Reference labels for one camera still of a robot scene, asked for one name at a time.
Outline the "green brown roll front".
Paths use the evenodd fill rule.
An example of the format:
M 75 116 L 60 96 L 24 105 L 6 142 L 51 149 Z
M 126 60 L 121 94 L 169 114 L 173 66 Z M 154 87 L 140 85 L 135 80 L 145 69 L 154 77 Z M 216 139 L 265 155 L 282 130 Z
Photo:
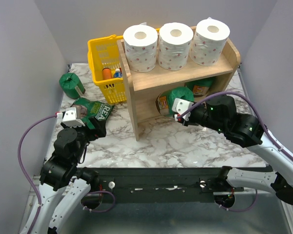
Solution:
M 188 87 L 192 92 L 195 98 L 204 96 L 209 88 L 212 86 L 215 77 L 198 79 L 190 82 L 186 82 L 185 86 Z

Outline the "floral paper towel roll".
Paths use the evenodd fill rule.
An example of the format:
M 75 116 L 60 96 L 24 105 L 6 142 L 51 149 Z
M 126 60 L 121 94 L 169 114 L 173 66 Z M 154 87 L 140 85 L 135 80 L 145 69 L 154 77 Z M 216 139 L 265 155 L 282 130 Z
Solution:
M 148 25 L 133 25 L 123 33 L 125 55 L 130 70 L 146 73 L 156 65 L 158 33 Z
M 208 18 L 196 25 L 189 52 L 190 58 L 201 66 L 212 66 L 230 35 L 230 28 L 223 22 Z
M 181 70 L 187 63 L 193 30 L 178 22 L 166 23 L 159 30 L 159 65 L 170 71 Z

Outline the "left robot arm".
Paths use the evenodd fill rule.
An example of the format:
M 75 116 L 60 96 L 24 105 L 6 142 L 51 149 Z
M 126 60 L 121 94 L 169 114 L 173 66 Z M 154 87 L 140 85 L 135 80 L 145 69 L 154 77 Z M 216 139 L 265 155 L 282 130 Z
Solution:
M 106 136 L 106 121 L 90 118 L 88 126 L 63 129 L 54 142 L 54 152 L 40 172 L 39 187 L 34 187 L 37 200 L 23 227 L 23 234 L 58 234 L 81 199 L 100 190 L 98 172 L 77 165 L 85 156 L 88 144 Z

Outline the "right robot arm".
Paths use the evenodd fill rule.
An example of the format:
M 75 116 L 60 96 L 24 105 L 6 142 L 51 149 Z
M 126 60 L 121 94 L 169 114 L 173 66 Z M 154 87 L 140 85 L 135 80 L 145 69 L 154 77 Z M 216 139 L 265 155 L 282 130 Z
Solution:
M 275 194 L 293 205 L 293 153 L 276 140 L 258 115 L 238 113 L 231 95 L 231 92 L 213 94 L 205 104 L 192 104 L 180 122 L 185 126 L 201 125 L 223 134 L 230 142 L 264 159 L 273 171 L 245 171 L 223 166 L 215 178 L 216 188 L 221 191 L 230 187 L 253 188 Z

